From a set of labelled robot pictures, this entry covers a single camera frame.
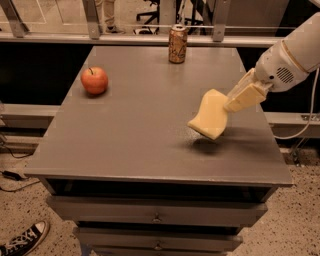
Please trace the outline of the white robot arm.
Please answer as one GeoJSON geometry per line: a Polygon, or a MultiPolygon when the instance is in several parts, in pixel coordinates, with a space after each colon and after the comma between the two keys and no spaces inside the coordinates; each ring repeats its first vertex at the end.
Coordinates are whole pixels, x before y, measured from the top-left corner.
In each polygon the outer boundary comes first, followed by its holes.
{"type": "Polygon", "coordinates": [[[224,109],[238,112],[303,82],[320,66],[320,13],[266,50],[227,94],[224,109]]]}

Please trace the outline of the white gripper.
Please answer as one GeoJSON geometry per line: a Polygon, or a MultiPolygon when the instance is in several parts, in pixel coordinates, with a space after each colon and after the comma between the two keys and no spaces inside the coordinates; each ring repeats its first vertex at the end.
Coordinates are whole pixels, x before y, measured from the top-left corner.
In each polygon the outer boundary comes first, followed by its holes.
{"type": "Polygon", "coordinates": [[[303,82],[309,73],[297,63],[286,44],[278,42],[260,56],[255,69],[251,68],[227,94],[224,108],[228,112],[238,112],[266,100],[268,90],[255,82],[255,75],[271,92],[284,92],[303,82]]]}

